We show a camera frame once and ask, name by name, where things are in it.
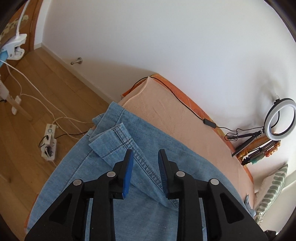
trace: wooden floor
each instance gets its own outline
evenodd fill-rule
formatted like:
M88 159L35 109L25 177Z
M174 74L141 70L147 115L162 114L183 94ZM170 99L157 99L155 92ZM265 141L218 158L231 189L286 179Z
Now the wooden floor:
M103 99L42 48L28 53L16 68L68 117L91 122L93 117L105 112L108 107ZM40 99L56 118L63 116L46 102L23 76L16 71L12 71L12 74L21 83L23 93ZM20 94L20 87L11 76L4 83L13 98ZM20 113L14 116L8 103L0 103L0 213L15 235L24 240L24 223L36 195L55 169L55 165L59 164L77 140L67 135L58 138L55 165L45 161L41 158L38 144L44 136L46 124L52 123L53 117L31 97L22 96L21 106L33 116L33 121L29 122ZM59 124L68 133L79 133L69 120L62 119ZM82 131L93 126L81 123L76 125ZM63 131L58 129L56 135L60 134L63 134Z

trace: green and white striped cushion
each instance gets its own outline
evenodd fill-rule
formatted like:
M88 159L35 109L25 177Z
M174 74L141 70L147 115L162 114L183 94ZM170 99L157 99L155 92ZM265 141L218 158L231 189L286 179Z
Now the green and white striped cushion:
M262 182L260 191L256 193L256 197L260 200L255 201L256 215L254 219L259 225L263 220L263 216L269 210L269 208L283 189L287 171L288 164L285 164L275 173L265 178Z

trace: denim jeans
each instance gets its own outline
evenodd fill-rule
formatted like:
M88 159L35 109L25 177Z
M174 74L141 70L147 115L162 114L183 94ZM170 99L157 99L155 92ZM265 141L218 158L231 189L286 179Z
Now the denim jeans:
M215 166L116 103L93 122L96 129L89 130L79 140L45 183L32 209L27 231L73 180L97 179L122 161L127 149L133 150L134 166L126 199L114 200L116 240L176 240L178 200L166 199L162 191L157 162L159 149L165 149L168 159L195 179L220 180L245 207L233 185Z

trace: power strip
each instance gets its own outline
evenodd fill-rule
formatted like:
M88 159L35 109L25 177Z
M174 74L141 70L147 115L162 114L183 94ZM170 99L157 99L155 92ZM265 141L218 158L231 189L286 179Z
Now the power strip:
M57 140L54 138L57 125L47 124L41 146L41 156L47 161L54 161L57 153Z
M17 95L16 98L15 98L15 102L17 102L19 105L21 104L22 100L21 98ZM17 114L17 109L12 107L11 108L11 112L16 115Z

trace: baseboard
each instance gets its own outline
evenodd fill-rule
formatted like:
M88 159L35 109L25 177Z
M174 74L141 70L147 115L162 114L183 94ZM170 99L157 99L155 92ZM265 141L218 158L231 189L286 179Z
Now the baseboard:
M102 90L95 87L92 83L90 83L86 78L84 78L81 74L79 74L75 69L71 68L66 62L64 62L60 57L58 57L54 52L52 52L48 47L46 47L43 43L41 43L40 47L42 47L47 53L49 53L55 60L57 60L62 66L64 66L67 70L69 70L73 75L75 75L83 84L89 87L93 92L95 92L98 96L100 96L107 103L111 103L114 100L104 94Z
M39 49L39 48L41 48L41 46L42 46L42 43L35 44L35 45L34 45L34 49Z

